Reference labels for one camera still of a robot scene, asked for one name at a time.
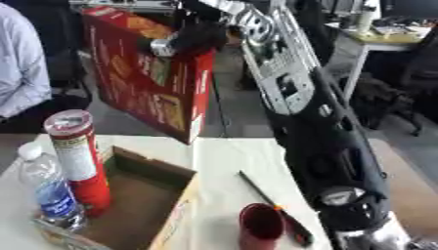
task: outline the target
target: red mug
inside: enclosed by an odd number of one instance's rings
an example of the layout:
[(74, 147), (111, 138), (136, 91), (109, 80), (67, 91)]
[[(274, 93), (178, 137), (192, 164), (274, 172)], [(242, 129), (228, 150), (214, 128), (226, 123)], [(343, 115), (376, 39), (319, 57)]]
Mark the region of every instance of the red mug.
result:
[(285, 230), (280, 212), (263, 203), (253, 203), (243, 208), (239, 222), (241, 250), (274, 250)]

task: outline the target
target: cereal box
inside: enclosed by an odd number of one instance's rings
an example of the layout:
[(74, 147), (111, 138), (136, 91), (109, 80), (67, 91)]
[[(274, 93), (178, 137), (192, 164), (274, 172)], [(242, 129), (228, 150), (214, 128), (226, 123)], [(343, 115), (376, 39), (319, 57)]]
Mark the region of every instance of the cereal box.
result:
[(171, 28), (113, 7), (86, 9), (83, 16), (100, 98), (191, 143), (203, 127), (214, 52), (145, 55), (137, 49), (139, 38), (165, 38)]

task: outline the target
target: background table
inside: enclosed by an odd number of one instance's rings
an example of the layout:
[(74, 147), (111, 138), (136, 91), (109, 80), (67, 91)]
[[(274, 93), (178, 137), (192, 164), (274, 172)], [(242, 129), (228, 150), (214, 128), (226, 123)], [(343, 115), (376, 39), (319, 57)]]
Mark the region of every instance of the background table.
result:
[[(53, 152), (46, 135), (39, 136)], [(272, 139), (197, 139), (184, 146), (172, 139), (101, 136), (101, 150), (116, 145), (147, 157), (198, 171), (199, 193), (191, 217), (177, 229), (171, 249), (235, 250), (239, 235), (238, 214), (243, 206), (263, 200), (238, 176), (243, 169), (261, 188), (315, 234), (310, 249), (329, 250), (329, 242), (315, 213), (308, 207), (284, 164), (284, 152)], [(415, 233), (438, 235), (433, 218), (438, 211), (437, 195), (422, 177), (387, 143), (372, 140), (378, 159), (389, 175), (391, 200), (399, 219)], [(0, 177), (0, 242), (5, 249), (58, 249), (46, 243), (27, 219), (32, 208), (18, 182), (15, 162)], [(299, 249), (283, 237), (281, 249)]]
[(339, 31), (336, 46), (351, 48), (349, 51), (356, 51), (357, 58), (353, 63), (347, 84), (344, 89), (344, 95), (347, 100), (351, 99), (356, 88), (357, 81), (361, 75), (365, 61), (369, 52), (386, 51), (386, 52), (403, 52), (421, 41), (421, 39), (430, 31), (430, 28), (418, 30), (417, 34), (392, 34), (385, 39), (383, 36), (362, 36), (355, 30), (344, 30), (338, 28), (338, 23), (328, 23), (327, 26)]

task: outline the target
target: bottle label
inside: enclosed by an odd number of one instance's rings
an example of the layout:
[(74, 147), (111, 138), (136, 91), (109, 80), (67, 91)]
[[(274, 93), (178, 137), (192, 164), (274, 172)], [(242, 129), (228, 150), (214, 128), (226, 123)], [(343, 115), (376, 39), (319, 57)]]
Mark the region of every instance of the bottle label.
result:
[(76, 207), (71, 190), (66, 182), (56, 182), (44, 188), (45, 200), (40, 200), (41, 211), (47, 217), (61, 217)]
[(74, 199), (67, 194), (58, 202), (41, 205), (41, 210), (48, 217), (60, 217), (68, 214), (74, 209), (75, 205)]

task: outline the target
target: black cable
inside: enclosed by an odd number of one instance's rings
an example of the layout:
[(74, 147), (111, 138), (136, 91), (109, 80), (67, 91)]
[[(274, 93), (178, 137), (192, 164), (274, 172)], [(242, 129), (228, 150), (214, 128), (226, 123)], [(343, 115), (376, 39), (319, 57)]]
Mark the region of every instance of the black cable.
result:
[(222, 129), (223, 129), (223, 133), (221, 136), (224, 138), (228, 138), (227, 123), (225, 122), (224, 110), (222, 108), (221, 97), (219, 94), (219, 89), (217, 87), (216, 78), (214, 77), (214, 73), (211, 73), (211, 84), (213, 85), (214, 97), (216, 99), (217, 108), (219, 111), (219, 117), (221, 119), (221, 124), (222, 124)]

